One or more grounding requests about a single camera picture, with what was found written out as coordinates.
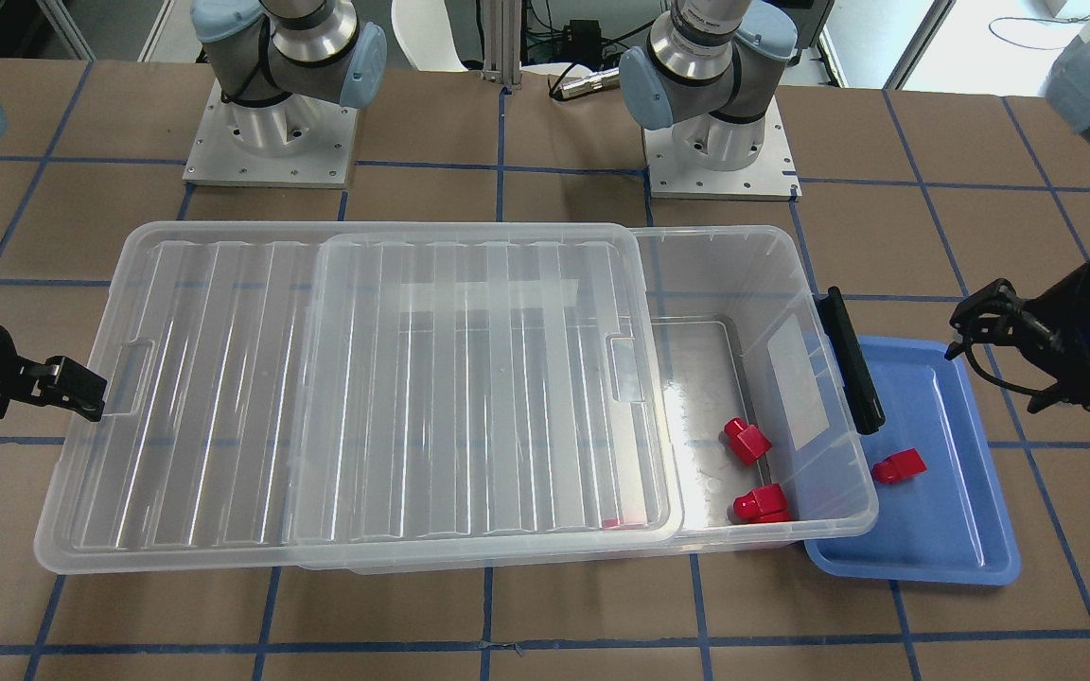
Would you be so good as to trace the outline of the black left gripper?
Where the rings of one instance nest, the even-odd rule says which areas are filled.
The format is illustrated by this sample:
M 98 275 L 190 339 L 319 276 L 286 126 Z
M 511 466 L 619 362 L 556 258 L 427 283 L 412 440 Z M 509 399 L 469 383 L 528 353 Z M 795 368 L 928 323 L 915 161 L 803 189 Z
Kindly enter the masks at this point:
M 1078 405 L 1090 412 L 1090 273 L 1069 273 L 1046 293 L 1026 302 L 1050 332 L 1051 341 L 1022 350 L 1026 361 L 1051 376 L 1046 396 L 1029 400 L 1036 414 L 1055 404 Z M 955 360 L 974 344 L 1014 346 L 1021 340 L 1024 301 L 1009 280 L 994 280 L 969 294 L 950 315 L 953 339 L 944 358 Z

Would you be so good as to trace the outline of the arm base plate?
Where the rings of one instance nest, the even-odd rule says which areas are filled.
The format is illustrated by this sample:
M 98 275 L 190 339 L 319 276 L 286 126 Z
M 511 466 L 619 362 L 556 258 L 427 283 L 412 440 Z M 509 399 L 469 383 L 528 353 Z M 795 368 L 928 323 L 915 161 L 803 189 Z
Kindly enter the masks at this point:
M 225 102 L 215 81 L 183 181 L 220 189 L 346 189 L 359 123 L 356 109 L 308 96 L 267 108 Z
M 650 191 L 681 200 L 799 200 L 803 195 L 778 100 L 762 119 L 698 115 L 642 132 Z

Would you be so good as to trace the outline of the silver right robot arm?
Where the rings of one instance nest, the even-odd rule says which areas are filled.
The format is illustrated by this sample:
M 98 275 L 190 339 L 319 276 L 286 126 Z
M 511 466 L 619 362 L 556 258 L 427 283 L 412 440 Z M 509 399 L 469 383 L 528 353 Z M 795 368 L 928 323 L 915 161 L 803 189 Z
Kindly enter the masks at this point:
M 1 254 L 40 215 L 47 180 L 70 180 L 74 227 L 49 233 L 73 258 L 116 263 L 125 227 L 95 227 L 113 211 L 175 218 L 199 183 L 182 180 L 204 113 L 221 104 L 303 96 L 312 109 L 358 113 L 359 96 L 376 98 L 391 38 L 360 17 L 350 1 L 194 1 L 187 9 L 206 63 L 65 63 L 64 92 L 33 154 L 0 156 Z M 0 144 L 8 127 L 0 102 Z M 49 404 L 16 400 L 8 389 L 14 361 L 47 365 L 52 355 L 86 363 L 109 297 L 108 281 L 65 277 L 0 280 L 0 445 L 60 445 L 72 422 Z

